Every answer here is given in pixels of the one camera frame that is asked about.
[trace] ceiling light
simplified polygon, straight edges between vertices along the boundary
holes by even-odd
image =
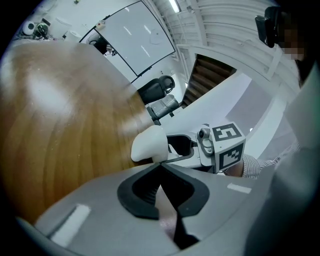
[[[169,2],[176,14],[181,12],[181,8],[176,0],[169,0]]]

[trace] black rubber cover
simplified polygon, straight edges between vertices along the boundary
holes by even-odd
[[[160,185],[180,218],[198,214],[210,195],[208,187],[200,180],[168,164],[157,163],[124,180],[117,189],[117,196],[134,216],[158,220],[155,203]]]

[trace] person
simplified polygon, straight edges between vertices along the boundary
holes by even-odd
[[[320,140],[320,120],[319,113],[317,112],[320,110],[320,76],[318,41],[315,38],[314,26],[317,24],[315,10],[318,8],[310,5],[308,1],[301,4],[278,0],[277,3],[280,6],[268,7],[265,10],[265,16],[267,17],[256,17],[256,20],[258,19],[256,23],[259,38],[269,47],[273,47],[274,43],[278,44],[285,54],[295,59],[299,72],[299,86],[302,91],[304,90],[303,87],[308,86],[305,91],[309,92],[300,92],[301,96],[300,94],[298,95],[284,115],[287,118],[291,118],[291,122],[289,121],[289,123],[296,137],[302,141],[303,146],[306,148],[317,148],[319,147]],[[273,31],[266,31],[268,30],[268,24],[265,24],[267,18],[269,18],[268,22],[272,24],[271,28],[274,29]],[[309,138],[302,135],[303,133],[308,134]],[[271,165],[276,167],[286,156],[299,151],[301,149],[301,141],[295,141],[274,160],[265,161],[244,154],[243,159],[238,164],[230,167],[225,174],[228,176],[257,179],[263,168]]]

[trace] striped shirt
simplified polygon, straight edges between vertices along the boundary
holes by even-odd
[[[298,142],[294,142],[291,146],[289,146],[285,151],[283,151],[277,158],[274,160],[259,160],[255,159],[251,155],[244,154],[243,155],[243,178],[251,178],[257,179],[261,170],[264,167],[277,165],[279,161],[285,158],[288,154],[299,151],[300,146]]]

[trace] staircase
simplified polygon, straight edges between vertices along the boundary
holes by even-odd
[[[213,58],[197,55],[181,107],[185,108],[236,72]]]

